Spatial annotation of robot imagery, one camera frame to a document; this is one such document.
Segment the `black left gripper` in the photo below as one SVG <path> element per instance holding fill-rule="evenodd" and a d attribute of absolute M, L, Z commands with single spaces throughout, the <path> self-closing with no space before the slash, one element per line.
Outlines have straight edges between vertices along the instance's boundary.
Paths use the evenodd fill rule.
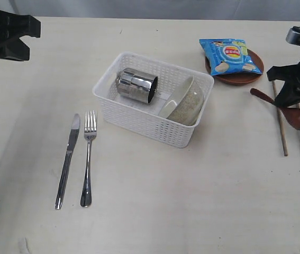
<path fill-rule="evenodd" d="M 30 48 L 20 39 L 39 38 L 41 22 L 31 15 L 17 15 L 0 10 L 0 59 L 30 60 Z"/>

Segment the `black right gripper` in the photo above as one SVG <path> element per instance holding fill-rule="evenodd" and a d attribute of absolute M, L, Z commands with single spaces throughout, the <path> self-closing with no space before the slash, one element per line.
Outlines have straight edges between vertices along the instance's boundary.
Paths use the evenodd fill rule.
<path fill-rule="evenodd" d="M 289 107 L 300 103 L 300 62 L 295 65 L 272 66 L 267 71 L 269 81 L 284 81 L 283 87 L 275 98 L 278 107 Z"/>

